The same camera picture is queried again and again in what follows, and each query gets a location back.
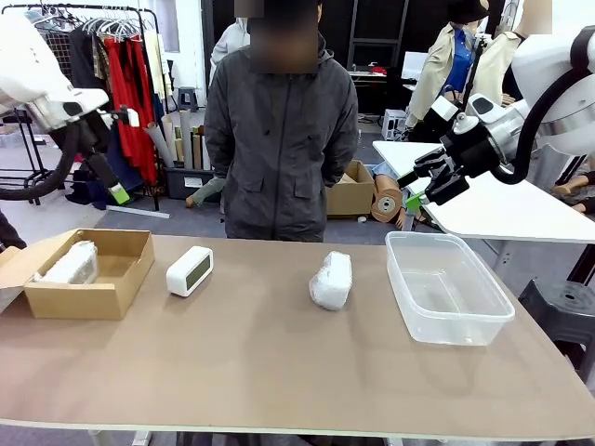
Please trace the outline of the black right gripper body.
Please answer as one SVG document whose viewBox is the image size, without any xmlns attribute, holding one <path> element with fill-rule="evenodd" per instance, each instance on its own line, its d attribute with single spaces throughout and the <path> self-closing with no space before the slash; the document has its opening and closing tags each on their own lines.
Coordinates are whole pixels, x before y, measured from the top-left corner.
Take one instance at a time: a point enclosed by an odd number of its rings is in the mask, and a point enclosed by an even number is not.
<svg viewBox="0 0 595 446">
<path fill-rule="evenodd" d="M 455 172 L 461 176 L 475 178 L 500 166 L 498 152 L 485 127 L 473 127 L 461 135 L 451 130 L 440 141 L 454 163 Z"/>
</svg>

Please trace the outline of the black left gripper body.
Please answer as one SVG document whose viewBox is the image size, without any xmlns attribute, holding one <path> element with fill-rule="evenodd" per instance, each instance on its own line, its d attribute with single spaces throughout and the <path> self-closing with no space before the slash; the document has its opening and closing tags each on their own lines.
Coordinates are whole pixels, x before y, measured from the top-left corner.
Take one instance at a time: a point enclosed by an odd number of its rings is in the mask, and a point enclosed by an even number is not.
<svg viewBox="0 0 595 446">
<path fill-rule="evenodd" d="M 78 150 L 83 157 L 106 152 L 106 124 L 99 111 L 82 116 L 78 123 Z"/>
</svg>

